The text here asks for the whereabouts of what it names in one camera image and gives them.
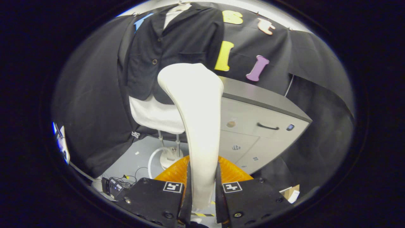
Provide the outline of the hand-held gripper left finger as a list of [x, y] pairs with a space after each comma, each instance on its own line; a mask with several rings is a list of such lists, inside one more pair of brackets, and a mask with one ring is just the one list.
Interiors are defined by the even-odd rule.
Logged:
[[189, 227], [191, 218], [190, 157], [185, 156], [154, 179], [142, 178], [117, 200], [117, 206], [161, 227]]

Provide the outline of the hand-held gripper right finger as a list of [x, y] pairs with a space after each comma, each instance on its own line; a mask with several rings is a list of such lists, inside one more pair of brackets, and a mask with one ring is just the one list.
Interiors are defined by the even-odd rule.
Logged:
[[282, 217], [292, 205], [265, 178], [253, 178], [224, 157], [216, 169], [216, 219], [223, 228], [254, 228]]

